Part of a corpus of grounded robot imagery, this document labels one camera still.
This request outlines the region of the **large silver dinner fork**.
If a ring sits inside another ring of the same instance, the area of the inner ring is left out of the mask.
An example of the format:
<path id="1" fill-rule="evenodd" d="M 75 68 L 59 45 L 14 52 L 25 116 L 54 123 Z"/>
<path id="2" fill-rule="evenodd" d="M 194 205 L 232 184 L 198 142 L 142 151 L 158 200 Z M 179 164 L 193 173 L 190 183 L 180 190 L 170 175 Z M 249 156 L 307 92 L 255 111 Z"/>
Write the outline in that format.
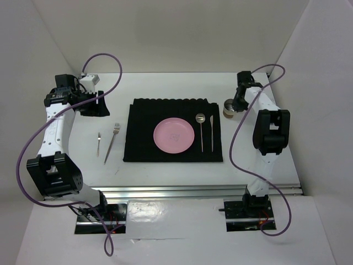
<path id="1" fill-rule="evenodd" d="M 106 152 L 106 155 L 105 155 L 105 159 L 104 159 L 104 165 L 106 164 L 108 158 L 109 158 L 109 155 L 110 155 L 110 152 L 111 152 L 111 149 L 113 147 L 113 144 L 114 144 L 114 141 L 115 141 L 115 138 L 116 138 L 116 135 L 120 132 L 120 124 L 119 123 L 116 123 L 115 126 L 114 126 L 114 129 L 113 129 L 113 135 L 112 135 L 112 138 L 110 140 L 110 144 L 109 144 L 109 147 L 108 147 L 108 150 Z"/>

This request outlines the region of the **small silver dessert fork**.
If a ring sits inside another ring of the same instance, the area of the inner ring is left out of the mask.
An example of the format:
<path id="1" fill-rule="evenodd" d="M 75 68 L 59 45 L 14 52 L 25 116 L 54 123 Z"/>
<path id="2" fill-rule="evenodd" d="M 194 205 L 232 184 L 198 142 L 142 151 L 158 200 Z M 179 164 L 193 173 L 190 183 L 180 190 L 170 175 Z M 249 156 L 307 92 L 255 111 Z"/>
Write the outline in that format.
<path id="1" fill-rule="evenodd" d="M 100 154 L 100 141 L 101 141 L 101 133 L 98 132 L 98 137 L 97 137 L 97 157 L 99 157 Z"/>

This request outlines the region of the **metal cup with brown sleeve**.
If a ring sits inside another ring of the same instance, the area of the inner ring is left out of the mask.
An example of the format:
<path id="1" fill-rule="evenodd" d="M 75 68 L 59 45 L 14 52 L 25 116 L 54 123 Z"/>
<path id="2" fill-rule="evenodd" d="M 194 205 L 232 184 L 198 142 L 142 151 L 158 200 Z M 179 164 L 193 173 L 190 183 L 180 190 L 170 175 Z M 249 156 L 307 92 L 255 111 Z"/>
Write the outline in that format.
<path id="1" fill-rule="evenodd" d="M 223 115 L 227 119 L 232 119 L 235 114 L 235 110 L 233 109 L 232 103 L 233 99 L 227 99 L 223 104 Z"/>

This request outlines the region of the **black cloth placemat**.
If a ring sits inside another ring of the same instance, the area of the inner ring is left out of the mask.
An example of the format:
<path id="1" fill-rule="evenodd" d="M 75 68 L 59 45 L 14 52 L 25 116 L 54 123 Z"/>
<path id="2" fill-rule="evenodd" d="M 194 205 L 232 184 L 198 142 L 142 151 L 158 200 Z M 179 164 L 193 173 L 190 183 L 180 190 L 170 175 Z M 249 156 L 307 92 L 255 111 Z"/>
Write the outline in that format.
<path id="1" fill-rule="evenodd" d="M 200 124 L 195 117 L 205 115 L 202 125 L 204 151 L 201 152 Z M 211 152 L 210 116 L 213 115 L 214 151 Z M 186 120 L 195 133 L 189 149 L 180 154 L 161 151 L 154 143 L 155 127 L 164 119 L 181 118 Z M 207 99 L 148 99 L 135 98 L 130 105 L 126 130 L 125 162 L 223 162 L 220 110 L 217 103 Z"/>

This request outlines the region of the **silver table knife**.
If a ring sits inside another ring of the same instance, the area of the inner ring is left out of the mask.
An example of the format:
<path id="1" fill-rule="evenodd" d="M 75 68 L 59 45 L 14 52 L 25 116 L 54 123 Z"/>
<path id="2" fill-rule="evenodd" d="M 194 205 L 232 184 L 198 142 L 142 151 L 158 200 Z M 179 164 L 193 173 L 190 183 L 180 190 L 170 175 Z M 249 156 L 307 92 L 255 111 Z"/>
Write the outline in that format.
<path id="1" fill-rule="evenodd" d="M 211 127 L 211 152 L 213 152 L 214 151 L 213 115 L 210 116 L 210 127 Z"/>

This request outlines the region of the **silver spoon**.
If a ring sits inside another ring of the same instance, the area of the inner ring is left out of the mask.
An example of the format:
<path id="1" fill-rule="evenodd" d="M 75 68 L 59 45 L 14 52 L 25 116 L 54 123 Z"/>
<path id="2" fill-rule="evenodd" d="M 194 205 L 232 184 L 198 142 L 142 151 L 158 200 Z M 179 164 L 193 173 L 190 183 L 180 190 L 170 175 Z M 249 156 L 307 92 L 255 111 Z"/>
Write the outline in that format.
<path id="1" fill-rule="evenodd" d="M 202 125 L 205 122 L 205 115 L 203 113 L 198 113 L 195 117 L 196 121 L 200 124 L 200 139 L 201 139 L 201 152 L 204 151 L 204 141 L 203 141 L 203 129 Z"/>

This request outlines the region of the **pink plastic plate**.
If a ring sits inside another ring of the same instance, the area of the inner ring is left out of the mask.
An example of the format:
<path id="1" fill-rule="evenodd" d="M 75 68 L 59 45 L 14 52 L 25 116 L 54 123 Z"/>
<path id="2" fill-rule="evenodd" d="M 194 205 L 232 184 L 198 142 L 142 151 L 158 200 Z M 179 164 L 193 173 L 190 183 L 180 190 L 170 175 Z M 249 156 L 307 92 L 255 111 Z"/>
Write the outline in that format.
<path id="1" fill-rule="evenodd" d="M 178 154 L 186 151 L 194 142 L 192 126 L 181 118 L 162 120 L 154 129 L 153 140 L 163 152 Z"/>

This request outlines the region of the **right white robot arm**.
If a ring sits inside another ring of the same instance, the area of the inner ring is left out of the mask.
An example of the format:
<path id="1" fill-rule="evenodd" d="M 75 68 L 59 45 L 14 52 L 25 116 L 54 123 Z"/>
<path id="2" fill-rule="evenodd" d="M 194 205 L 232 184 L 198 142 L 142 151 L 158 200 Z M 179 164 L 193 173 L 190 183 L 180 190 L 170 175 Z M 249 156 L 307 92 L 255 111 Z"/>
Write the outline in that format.
<path id="1" fill-rule="evenodd" d="M 269 183 L 274 162 L 289 141 L 290 112 L 280 109 L 263 93 L 263 85 L 256 82 L 250 71 L 237 74 L 238 87 L 233 98 L 232 108 L 237 113 L 253 111 L 256 114 L 252 141 L 257 150 L 255 177 L 247 187 L 240 209 L 248 217 L 254 218 L 269 205 Z"/>

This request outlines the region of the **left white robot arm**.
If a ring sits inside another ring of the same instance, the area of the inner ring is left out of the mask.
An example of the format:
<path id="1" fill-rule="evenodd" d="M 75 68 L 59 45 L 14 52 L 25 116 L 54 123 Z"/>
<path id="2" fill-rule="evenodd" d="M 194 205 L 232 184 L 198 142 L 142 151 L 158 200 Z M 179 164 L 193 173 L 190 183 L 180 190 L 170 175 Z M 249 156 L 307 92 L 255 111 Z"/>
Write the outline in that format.
<path id="1" fill-rule="evenodd" d="M 68 154 L 76 113 L 92 117 L 110 114 L 101 97 L 103 91 L 95 90 L 99 76 L 77 79 L 63 74 L 57 75 L 55 81 L 56 87 L 44 99 L 50 125 L 45 129 L 37 156 L 27 161 L 27 171 L 42 196 L 87 202 L 91 205 L 90 215 L 104 220 L 109 215 L 104 194 L 84 184 L 81 170 Z"/>

